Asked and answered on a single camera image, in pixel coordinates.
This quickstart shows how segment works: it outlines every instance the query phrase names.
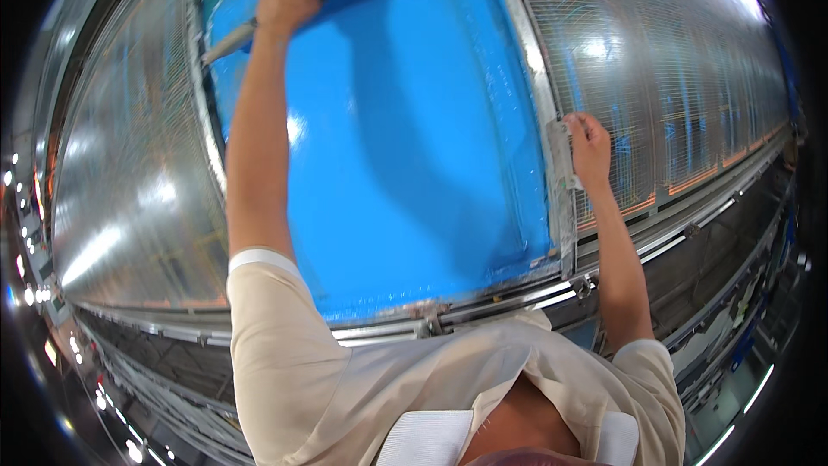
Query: person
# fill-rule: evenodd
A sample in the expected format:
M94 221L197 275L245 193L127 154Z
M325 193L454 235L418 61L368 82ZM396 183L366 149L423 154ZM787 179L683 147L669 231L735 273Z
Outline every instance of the person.
M258 464L679 464L684 413L643 269L609 187L609 137L564 118L599 234L612 362L540 310L440 337L348 348L316 311L287 223L285 56L318 0L259 0L227 148L230 351Z

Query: hand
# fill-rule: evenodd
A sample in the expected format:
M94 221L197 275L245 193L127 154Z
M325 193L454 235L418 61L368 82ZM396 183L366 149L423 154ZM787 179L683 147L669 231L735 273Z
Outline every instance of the hand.
M564 116L572 134L572 164L590 197L609 190L609 134L590 114Z
M314 16L319 7L319 0L259 0L256 5L256 21L258 28L291 35Z

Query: white collar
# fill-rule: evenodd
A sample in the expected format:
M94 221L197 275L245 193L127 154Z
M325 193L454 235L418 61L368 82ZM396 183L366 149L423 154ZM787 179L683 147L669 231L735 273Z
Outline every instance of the white collar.
M388 432L376 466L455 466L469 436L473 410L406 412ZM605 412L596 462L631 466L638 423L622 412Z

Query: cream shirt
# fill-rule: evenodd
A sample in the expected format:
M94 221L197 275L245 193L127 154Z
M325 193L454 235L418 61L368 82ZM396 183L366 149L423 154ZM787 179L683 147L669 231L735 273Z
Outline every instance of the cream shirt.
M525 372L595 460L605 412L636 419L634 464L681 464L684 412L672 362L656 340L612 362L551 331L541 312L462 332L366 347L340 346L295 264L273 251L230 260L233 383L238 419L257 464L368 466L400 416L472 410L455 463Z

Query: shirt sleeve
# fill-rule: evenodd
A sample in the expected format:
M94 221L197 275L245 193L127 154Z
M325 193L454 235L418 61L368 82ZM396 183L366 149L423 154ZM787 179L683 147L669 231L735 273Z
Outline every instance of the shirt sleeve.
M283 255L245 249L229 268L238 419L257 464L282 463L325 413L351 350L336 342Z
M669 424L675 445L677 460L684 456L685 420L684 408L678 396L673 364L668 349L657 340L642 338L618 349L613 364L638 386L647 390L663 409L663 416L656 419Z

